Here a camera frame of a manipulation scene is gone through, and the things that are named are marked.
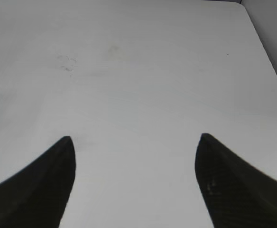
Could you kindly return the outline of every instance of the white table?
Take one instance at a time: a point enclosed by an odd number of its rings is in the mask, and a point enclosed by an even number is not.
[[[0,1],[0,182],[70,135],[61,228],[212,227],[204,132],[277,179],[277,76],[240,4]]]

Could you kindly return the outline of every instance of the black object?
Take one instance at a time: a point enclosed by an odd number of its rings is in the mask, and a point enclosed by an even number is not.
[[[74,179],[75,153],[65,136],[0,184],[0,228],[57,228]]]
[[[277,228],[277,181],[208,133],[200,138],[195,173],[215,228]]]

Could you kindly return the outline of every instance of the gray wall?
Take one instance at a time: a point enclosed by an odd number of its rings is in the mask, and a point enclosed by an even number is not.
[[[277,73],[277,0],[242,0]]]

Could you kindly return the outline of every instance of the curved black edge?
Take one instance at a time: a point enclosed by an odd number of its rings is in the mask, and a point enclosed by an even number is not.
[[[70,136],[0,184],[0,228],[57,228],[75,180]]]
[[[216,228],[277,228],[277,181],[229,150],[209,133],[201,135],[195,174]]]

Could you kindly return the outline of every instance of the stain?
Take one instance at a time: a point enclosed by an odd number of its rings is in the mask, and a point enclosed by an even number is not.
[[[114,55],[115,53],[117,53],[117,52],[119,51],[119,49],[120,49],[119,46],[112,45],[112,46],[109,48],[108,52],[109,52],[110,54],[113,54],[113,55]]]
[[[70,69],[70,68],[67,68],[67,67],[65,67],[65,66],[61,66],[61,68],[63,68],[64,70],[66,70],[66,71],[73,71],[72,69]]]
[[[74,61],[74,63],[77,63],[77,60],[75,58],[71,58],[72,61]]]

